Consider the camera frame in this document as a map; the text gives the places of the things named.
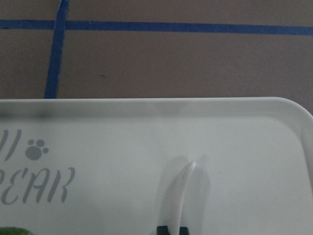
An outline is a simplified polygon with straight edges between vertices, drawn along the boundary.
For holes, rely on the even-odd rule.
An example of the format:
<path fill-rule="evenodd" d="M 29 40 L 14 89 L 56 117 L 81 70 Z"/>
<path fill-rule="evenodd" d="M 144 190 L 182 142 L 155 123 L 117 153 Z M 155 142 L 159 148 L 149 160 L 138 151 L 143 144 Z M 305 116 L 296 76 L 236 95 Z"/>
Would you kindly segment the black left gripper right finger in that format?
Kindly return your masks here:
<path fill-rule="evenodd" d="M 189 235 L 188 227 L 180 227 L 179 228 L 179 235 Z"/>

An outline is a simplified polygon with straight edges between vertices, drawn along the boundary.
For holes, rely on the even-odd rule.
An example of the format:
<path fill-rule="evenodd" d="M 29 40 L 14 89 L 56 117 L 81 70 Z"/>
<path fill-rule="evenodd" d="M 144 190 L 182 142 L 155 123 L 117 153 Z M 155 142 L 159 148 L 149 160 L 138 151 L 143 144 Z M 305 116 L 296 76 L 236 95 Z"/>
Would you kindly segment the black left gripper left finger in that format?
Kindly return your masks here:
<path fill-rule="evenodd" d="M 168 226 L 157 226 L 156 235 L 170 235 Z"/>

